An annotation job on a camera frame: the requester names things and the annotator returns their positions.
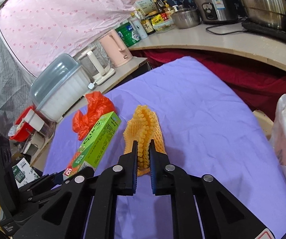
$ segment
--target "pink fabric with red dots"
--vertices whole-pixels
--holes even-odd
[[[137,0],[8,0],[0,30],[36,77],[58,55],[74,56],[99,33],[129,17]]]

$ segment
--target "purple tablecloth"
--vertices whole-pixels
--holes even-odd
[[[183,57],[106,94],[122,120],[96,175],[117,163],[123,131],[139,104],[157,113],[171,163],[195,176],[210,173],[275,235],[286,232],[286,182],[278,160],[245,103],[201,63]],[[56,130],[44,173],[66,168],[80,143],[72,117]],[[133,197],[118,197],[116,239],[171,239],[169,196],[152,195],[150,176]]]

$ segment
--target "toothpaste box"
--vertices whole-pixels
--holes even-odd
[[[120,123],[115,112],[102,115],[68,164],[63,178],[67,179],[87,166],[95,170]]]

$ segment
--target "red plastic bowl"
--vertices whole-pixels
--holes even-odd
[[[33,109],[35,111],[35,106],[32,105],[30,107],[27,107],[24,112],[22,112],[22,114],[20,115],[20,117],[15,121],[15,125],[19,125],[22,121],[22,119],[26,116],[26,114],[29,112],[30,109]],[[10,139],[11,140],[15,140],[15,141],[18,141],[18,142],[23,142],[25,141],[30,133],[32,133],[34,130],[33,127],[31,127],[29,125],[29,123],[25,122],[22,127],[20,128],[20,130],[14,135],[14,136],[11,136]]]

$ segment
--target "red plastic bag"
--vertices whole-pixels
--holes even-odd
[[[85,95],[88,105],[87,113],[78,110],[72,121],[72,129],[78,134],[78,139],[82,141],[91,131],[99,118],[109,112],[115,112],[116,109],[110,99],[106,98],[100,92],[92,92]]]

